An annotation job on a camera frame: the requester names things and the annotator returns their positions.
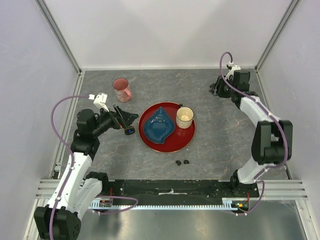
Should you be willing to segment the black earbud charging case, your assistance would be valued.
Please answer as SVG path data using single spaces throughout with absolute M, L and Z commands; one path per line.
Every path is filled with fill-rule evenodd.
M 129 126 L 124 129 L 124 133 L 129 136 L 135 133 L 135 128 L 133 126 Z

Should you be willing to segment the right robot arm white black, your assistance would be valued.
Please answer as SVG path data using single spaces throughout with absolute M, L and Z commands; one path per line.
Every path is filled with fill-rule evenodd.
M 257 182 L 269 169 L 284 166 L 292 157 L 293 124 L 281 120 L 250 90 L 251 74 L 247 70 L 231 70 L 219 75 L 210 85 L 210 92 L 220 98 L 231 99 L 255 126 L 251 157 L 230 178 L 229 191 L 235 197 L 247 191 L 247 185 Z

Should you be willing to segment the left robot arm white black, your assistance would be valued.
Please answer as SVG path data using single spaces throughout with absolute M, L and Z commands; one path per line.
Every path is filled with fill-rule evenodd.
M 65 171 L 47 204 L 38 206 L 33 215 L 42 240 L 76 240 L 93 200 L 109 193 L 106 173 L 87 173 L 100 145 L 99 136 L 109 129 L 127 130 L 138 118 L 138 114 L 117 105 L 113 108 L 101 108 L 99 113 L 88 108 L 78 112 Z

